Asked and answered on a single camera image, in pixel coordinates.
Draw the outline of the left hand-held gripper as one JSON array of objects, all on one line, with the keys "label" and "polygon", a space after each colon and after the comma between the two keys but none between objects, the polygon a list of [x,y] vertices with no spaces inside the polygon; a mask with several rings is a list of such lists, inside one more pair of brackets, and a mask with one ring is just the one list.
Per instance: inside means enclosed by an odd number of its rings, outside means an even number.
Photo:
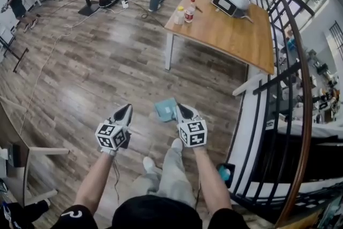
[{"label": "left hand-held gripper", "polygon": [[132,114],[132,104],[125,104],[116,108],[111,117],[98,125],[95,137],[101,152],[115,156],[120,148],[128,148],[131,139],[129,126]]}]

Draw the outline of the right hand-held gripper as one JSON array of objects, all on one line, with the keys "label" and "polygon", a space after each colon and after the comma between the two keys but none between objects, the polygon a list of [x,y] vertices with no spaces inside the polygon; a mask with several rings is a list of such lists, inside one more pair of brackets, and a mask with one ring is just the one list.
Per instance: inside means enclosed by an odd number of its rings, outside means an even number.
[{"label": "right hand-held gripper", "polygon": [[204,146],[207,143],[207,125],[198,111],[188,105],[176,105],[176,120],[179,137],[186,147]]}]

